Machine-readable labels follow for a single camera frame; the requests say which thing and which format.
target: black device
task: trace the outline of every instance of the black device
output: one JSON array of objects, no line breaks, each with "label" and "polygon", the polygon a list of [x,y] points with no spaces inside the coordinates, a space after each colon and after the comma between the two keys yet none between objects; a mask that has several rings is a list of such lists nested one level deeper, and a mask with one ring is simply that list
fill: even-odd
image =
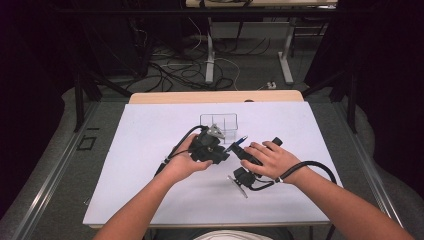
[{"label": "black device", "polygon": [[193,159],[193,161],[204,162],[207,160],[212,160],[213,164],[219,164],[221,161],[227,160],[230,154],[226,153],[225,148],[219,145],[221,143],[219,138],[225,138],[225,135],[222,133],[221,129],[219,129],[216,124],[212,124],[210,127],[199,125],[190,129],[187,134],[180,140],[180,142],[174,147],[174,149],[172,149],[168,157],[159,166],[158,170],[155,173],[155,176],[159,174],[163,168],[165,168],[166,164],[168,164],[173,157],[182,153],[175,153],[175,151],[178,149],[181,143],[190,135],[190,133],[192,133],[197,128],[201,129],[200,134],[193,139],[190,144],[190,147],[187,150],[184,150],[183,152],[187,151],[191,153],[190,157]]},{"label": "black device", "polygon": [[[278,137],[275,137],[272,140],[273,143],[277,144],[278,146],[281,146],[281,144],[283,144],[283,141],[281,141],[281,139],[279,139]],[[260,165],[262,166],[262,162],[259,161],[258,159],[256,159],[254,156],[250,155],[249,153],[245,152],[243,150],[243,148],[241,148],[237,142],[233,143],[230,145],[229,147],[230,151],[233,151],[236,156],[242,160],[245,159],[253,164],[256,165]],[[234,172],[234,177],[235,180],[231,179],[235,184],[238,185],[238,187],[240,187],[241,185],[246,186],[247,188],[249,188],[252,191],[258,191],[258,190],[262,190],[264,188],[267,188],[271,185],[274,184],[274,181],[267,181],[265,183],[265,185],[259,187],[259,188],[254,188],[252,185],[253,183],[255,183],[255,181],[257,180],[257,178],[261,178],[262,176],[259,174],[255,174],[253,172],[250,171],[246,171],[246,169],[244,169],[243,167],[240,167],[238,169],[236,169]]]}]

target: white desk leg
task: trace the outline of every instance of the white desk leg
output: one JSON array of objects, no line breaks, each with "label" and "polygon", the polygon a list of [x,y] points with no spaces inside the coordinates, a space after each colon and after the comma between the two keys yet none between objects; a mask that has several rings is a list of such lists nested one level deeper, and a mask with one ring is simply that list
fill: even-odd
[{"label": "white desk leg", "polygon": [[289,63],[287,62],[287,55],[290,51],[290,44],[293,38],[294,28],[296,24],[296,19],[291,18],[289,27],[287,28],[286,39],[284,42],[284,50],[283,52],[278,52],[278,57],[280,59],[281,69],[283,71],[284,80],[286,84],[292,85],[294,84],[293,77],[290,72]]},{"label": "white desk leg", "polygon": [[210,84],[213,82],[213,67],[215,65],[215,52],[212,47],[212,37],[208,33],[208,61],[206,63],[206,76],[205,82]]}]

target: finger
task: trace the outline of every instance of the finger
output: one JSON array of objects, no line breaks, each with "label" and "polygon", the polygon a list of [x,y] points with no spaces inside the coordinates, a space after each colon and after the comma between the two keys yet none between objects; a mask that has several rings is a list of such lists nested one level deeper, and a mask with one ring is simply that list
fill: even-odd
[{"label": "finger", "polygon": [[267,148],[271,149],[271,151],[273,151],[273,152],[279,152],[279,151],[283,150],[280,146],[278,146],[277,144],[275,144],[271,141],[265,141],[262,144],[264,146],[266,146]]},{"label": "finger", "polygon": [[196,163],[196,171],[204,171],[212,165],[212,160]]},{"label": "finger", "polygon": [[178,149],[186,150],[188,147],[190,147],[191,142],[193,142],[193,139],[197,137],[198,134],[191,134],[188,136],[180,145]]},{"label": "finger", "polygon": [[252,142],[250,144],[250,147],[256,148],[258,151],[262,152],[265,155],[269,155],[272,153],[271,149],[256,142]]},{"label": "finger", "polygon": [[264,164],[266,162],[268,162],[268,156],[265,153],[259,151],[255,147],[245,147],[244,151],[249,153],[250,155],[252,155],[253,157],[255,157],[256,159],[258,159],[259,161],[261,161]]},{"label": "finger", "polygon": [[247,160],[241,160],[240,163],[243,167],[247,168],[249,171],[257,173],[257,174],[264,175],[262,166],[253,164],[253,163],[251,163]]}]

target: metal rod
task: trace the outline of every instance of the metal rod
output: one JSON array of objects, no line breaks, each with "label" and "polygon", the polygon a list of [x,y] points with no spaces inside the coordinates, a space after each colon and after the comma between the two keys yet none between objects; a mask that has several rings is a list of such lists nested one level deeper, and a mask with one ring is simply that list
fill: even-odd
[{"label": "metal rod", "polygon": [[56,13],[70,16],[115,16],[115,17],[365,17],[371,10],[340,9],[266,9],[266,8],[219,8],[219,9],[61,9]]}]

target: person's left hand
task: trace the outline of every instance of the person's left hand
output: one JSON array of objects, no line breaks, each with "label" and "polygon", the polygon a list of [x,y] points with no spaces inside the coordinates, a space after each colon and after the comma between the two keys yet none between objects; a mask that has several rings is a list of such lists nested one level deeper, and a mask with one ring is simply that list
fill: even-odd
[{"label": "person's left hand", "polygon": [[[184,142],[181,143],[180,147],[175,150],[175,153],[187,150],[197,135],[198,134],[191,134],[188,136]],[[185,151],[173,157],[159,175],[166,175],[167,179],[173,183],[177,183],[194,172],[206,170],[210,165],[212,165],[212,160],[195,162],[190,157],[188,151]]]}]

